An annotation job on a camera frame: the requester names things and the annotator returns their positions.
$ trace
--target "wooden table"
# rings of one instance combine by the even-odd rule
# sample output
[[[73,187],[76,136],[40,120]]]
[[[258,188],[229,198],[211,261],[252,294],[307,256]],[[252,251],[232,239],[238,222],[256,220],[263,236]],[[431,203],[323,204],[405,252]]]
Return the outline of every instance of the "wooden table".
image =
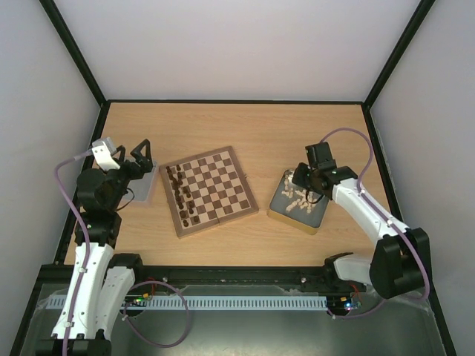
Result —
[[[329,131],[351,127],[367,134],[359,105],[113,103],[103,136],[128,151],[147,138],[159,164],[232,145],[258,201],[258,214],[178,239],[161,179],[150,205],[120,212],[116,252],[134,252],[159,266],[320,266],[333,254],[372,254],[369,239],[347,212],[330,202],[316,235],[268,218],[282,173],[306,162],[304,147]],[[341,132],[328,142],[338,165],[359,173],[368,158],[364,140]],[[364,179],[385,207],[376,162]],[[66,263],[74,259],[71,243]]]

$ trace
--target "gray wall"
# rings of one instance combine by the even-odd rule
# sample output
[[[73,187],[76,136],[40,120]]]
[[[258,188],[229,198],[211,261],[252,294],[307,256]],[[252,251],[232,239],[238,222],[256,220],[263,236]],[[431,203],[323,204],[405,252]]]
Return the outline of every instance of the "gray wall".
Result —
[[[419,0],[56,0],[109,99],[363,100]]]
[[[68,212],[54,166],[85,151],[99,108],[39,1],[0,11],[0,355],[7,355]],[[80,164],[62,178],[74,192]]]
[[[430,235],[460,355],[475,348],[474,19],[474,1],[436,1],[373,108],[404,218]]]

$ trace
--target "wooden chessboard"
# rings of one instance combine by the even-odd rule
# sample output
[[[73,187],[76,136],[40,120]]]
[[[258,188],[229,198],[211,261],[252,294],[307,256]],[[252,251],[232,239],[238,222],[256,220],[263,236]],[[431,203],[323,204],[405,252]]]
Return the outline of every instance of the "wooden chessboard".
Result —
[[[231,146],[159,167],[178,237],[259,211]]]

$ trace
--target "purple cable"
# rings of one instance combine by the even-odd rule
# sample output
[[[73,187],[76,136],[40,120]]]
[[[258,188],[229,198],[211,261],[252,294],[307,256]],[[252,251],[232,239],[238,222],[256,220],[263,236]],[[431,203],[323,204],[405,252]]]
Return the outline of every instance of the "purple cable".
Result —
[[[59,178],[59,169],[61,167],[65,166],[65,165],[69,164],[69,163],[79,161],[80,159],[82,159],[84,157],[90,156],[91,154],[92,154],[92,150],[88,150],[88,151],[84,152],[83,154],[79,154],[77,156],[74,156],[73,158],[66,159],[65,161],[59,163],[54,168],[54,179],[58,183],[59,190],[61,191],[62,196],[65,198],[66,203],[71,208],[74,216],[77,219],[77,222],[81,225],[82,231],[84,233],[84,241],[85,241],[85,244],[86,244],[86,253],[85,253],[85,256],[84,256],[84,261],[82,261],[82,265],[81,265],[82,268],[86,268],[86,266],[88,265],[89,254],[91,252],[91,247],[89,245],[89,233],[88,233],[88,229],[86,228],[86,224],[84,224],[84,220],[81,218],[81,214],[78,212],[78,210],[77,210],[76,206],[74,205],[73,201],[68,196],[68,193],[66,193],[66,189],[65,189],[64,185],[62,184],[61,179]],[[79,287],[81,286],[83,275],[84,275],[83,273],[79,273],[79,276],[77,277],[76,285],[74,286],[73,295],[71,296],[71,304],[69,305],[68,318],[67,318],[69,323],[72,323],[72,321],[73,321],[74,306],[76,305],[76,299],[77,299],[77,295],[79,293]],[[66,327],[65,337],[63,338],[63,341],[62,341],[62,356],[68,356],[68,339],[69,339],[70,333],[71,333],[71,327],[68,326],[68,327]]]
[[[183,294],[181,294],[181,292],[178,289],[176,289],[173,286],[170,286],[167,283],[159,282],[157,280],[147,280],[145,282],[138,283],[135,286],[132,286],[132,288],[130,288],[130,291],[133,291],[134,289],[137,289],[141,286],[146,286],[147,284],[157,284],[157,285],[160,285],[160,286],[165,286],[166,288],[171,289],[172,291],[174,291],[177,294],[177,296],[180,297],[180,299],[183,302],[183,305],[185,306],[185,311],[186,311],[185,331],[182,333],[182,335],[180,336],[180,338],[177,341],[175,341],[174,343],[170,343],[168,345],[163,345],[161,343],[155,343],[153,341],[145,339],[145,336],[140,334],[140,332],[135,328],[134,324],[132,324],[132,322],[128,319],[127,308],[131,303],[126,303],[125,304],[124,310],[122,311],[122,315],[124,317],[122,320],[125,320],[127,322],[127,324],[132,328],[132,331],[135,333],[135,335],[138,336],[142,341],[145,341],[148,345],[152,345],[152,346],[155,346],[155,347],[160,347],[161,349],[167,349],[167,348],[170,348],[170,347],[175,347],[176,345],[182,343],[183,340],[185,340],[186,337],[188,336],[188,333],[190,332],[191,315],[190,315],[190,310],[188,308],[188,303],[186,302],[186,299],[183,296]]]
[[[382,218],[384,219],[385,221],[389,221],[390,218],[387,217],[382,211],[381,209],[379,209],[365,194],[365,192],[363,191],[363,188],[361,186],[361,182],[363,180],[363,176],[366,174],[368,168],[370,167],[371,165],[371,162],[373,161],[373,157],[374,157],[374,151],[373,151],[373,145],[371,145],[371,141],[370,139],[364,134],[362,133],[361,131],[358,131],[354,128],[337,128],[333,131],[330,131],[329,133],[327,133],[327,135],[324,136],[323,139],[320,140],[320,142],[325,142],[328,137],[332,136],[333,134],[339,132],[339,131],[350,131],[350,132],[353,132],[355,134],[358,134],[359,136],[361,136],[364,141],[366,141],[366,143],[368,144],[368,148],[370,149],[370,158],[368,159],[368,162],[367,164],[364,166],[363,170],[361,171],[359,177],[358,177],[358,180],[356,181],[356,187],[358,189],[358,192],[361,196],[361,198],[363,198],[363,200]],[[419,297],[419,298],[414,298],[414,299],[418,299],[418,300],[425,300],[428,298],[429,296],[429,293],[430,293],[430,282],[429,282],[429,276],[428,276],[428,273],[425,271],[425,268],[424,268],[424,264],[422,263],[421,261],[421,258],[419,257],[419,255],[417,254],[417,251],[416,249],[412,246],[412,244],[410,243],[409,239],[406,237],[406,235],[404,234],[403,231],[401,231],[400,228],[398,228],[395,224],[391,224],[390,227],[402,238],[402,240],[404,241],[404,243],[407,245],[407,247],[409,248],[409,251],[410,253],[414,256],[414,260],[416,261],[416,264],[417,266],[419,267],[419,270],[421,271],[421,274],[422,274],[422,279],[424,280],[424,294]],[[362,317],[362,316],[365,316],[365,315],[369,315],[371,313],[373,313],[374,311],[378,310],[383,304],[384,304],[385,300],[382,300],[376,307],[374,307],[373,309],[369,310],[369,311],[366,311],[365,313],[363,314],[358,314],[358,315],[348,315],[348,316],[345,316],[345,317],[339,317],[340,319],[352,319],[352,318],[355,318],[355,317]]]

